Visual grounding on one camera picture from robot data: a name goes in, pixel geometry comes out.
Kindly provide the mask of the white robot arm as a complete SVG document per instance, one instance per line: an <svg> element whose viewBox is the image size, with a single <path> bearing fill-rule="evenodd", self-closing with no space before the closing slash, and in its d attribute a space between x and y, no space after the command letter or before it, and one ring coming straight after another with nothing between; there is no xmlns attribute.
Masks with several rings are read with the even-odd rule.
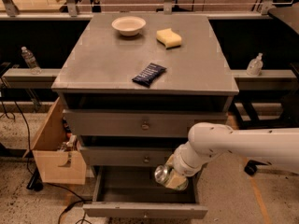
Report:
<svg viewBox="0 0 299 224"><path fill-rule="evenodd" d="M299 173L298 128L234 130L227 125L203 122L190 128L188 141L170 157L173 169L165 186L179 190L188 177L226 151Z"/></svg>

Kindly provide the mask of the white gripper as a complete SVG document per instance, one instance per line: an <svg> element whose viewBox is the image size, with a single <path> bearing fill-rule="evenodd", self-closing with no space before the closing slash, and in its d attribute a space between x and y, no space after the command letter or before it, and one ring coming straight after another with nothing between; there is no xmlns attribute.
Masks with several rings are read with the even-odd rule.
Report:
<svg viewBox="0 0 299 224"><path fill-rule="evenodd" d="M173 167L165 186L174 190L185 190L189 181L185 176L194 176L206 163L207 153L205 150L194 150L192 147L178 147L174 155L166 161L166 165Z"/></svg>

